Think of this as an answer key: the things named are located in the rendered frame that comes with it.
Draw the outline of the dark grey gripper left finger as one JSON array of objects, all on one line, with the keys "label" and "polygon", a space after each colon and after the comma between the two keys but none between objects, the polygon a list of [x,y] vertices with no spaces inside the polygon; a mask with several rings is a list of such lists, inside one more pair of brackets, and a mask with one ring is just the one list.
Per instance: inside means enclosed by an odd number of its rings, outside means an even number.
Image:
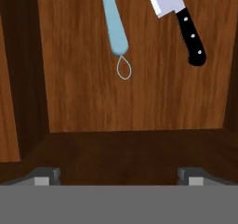
[{"label": "dark grey gripper left finger", "polygon": [[58,167],[37,167],[27,175],[2,183],[3,186],[57,186],[60,184]]}]

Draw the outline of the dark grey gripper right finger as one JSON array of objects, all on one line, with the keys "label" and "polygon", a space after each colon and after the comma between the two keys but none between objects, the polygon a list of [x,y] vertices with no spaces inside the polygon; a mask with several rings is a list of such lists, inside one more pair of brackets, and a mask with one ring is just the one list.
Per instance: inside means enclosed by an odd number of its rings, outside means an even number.
[{"label": "dark grey gripper right finger", "polygon": [[234,182],[215,177],[201,167],[180,167],[178,184],[181,186],[235,186]]}]

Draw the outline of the open wooden drawer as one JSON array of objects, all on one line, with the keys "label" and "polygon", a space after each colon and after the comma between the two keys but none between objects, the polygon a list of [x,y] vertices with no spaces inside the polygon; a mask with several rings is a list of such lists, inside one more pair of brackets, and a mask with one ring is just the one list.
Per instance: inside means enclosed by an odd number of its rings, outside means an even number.
[{"label": "open wooden drawer", "polygon": [[0,0],[0,123],[18,155],[0,182],[55,166],[65,185],[174,185],[198,166],[238,183],[238,0],[185,2],[201,67],[150,0],[117,0],[124,61],[102,0]]}]

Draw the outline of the light blue peeler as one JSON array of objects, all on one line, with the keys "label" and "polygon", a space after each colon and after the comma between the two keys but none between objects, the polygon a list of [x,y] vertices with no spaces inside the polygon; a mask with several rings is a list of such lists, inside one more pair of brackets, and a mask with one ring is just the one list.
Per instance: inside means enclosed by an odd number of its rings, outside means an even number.
[{"label": "light blue peeler", "polygon": [[[116,72],[122,80],[126,81],[132,75],[132,68],[128,60],[125,58],[125,54],[129,49],[129,44],[127,41],[124,25],[121,20],[116,0],[102,0],[102,4],[104,9],[110,48],[112,53],[118,57]],[[120,62],[122,59],[126,62],[128,66],[128,76],[123,76],[120,73]]]}]

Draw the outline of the black-handled kitchen knife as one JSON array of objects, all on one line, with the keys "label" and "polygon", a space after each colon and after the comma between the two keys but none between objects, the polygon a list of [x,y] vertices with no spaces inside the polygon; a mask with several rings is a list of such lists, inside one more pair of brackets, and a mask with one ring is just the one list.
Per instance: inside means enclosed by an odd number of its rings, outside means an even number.
[{"label": "black-handled kitchen knife", "polygon": [[182,39],[187,47],[188,62],[200,67],[205,64],[206,53],[184,0],[150,0],[155,15],[161,19],[168,14],[176,16]]}]

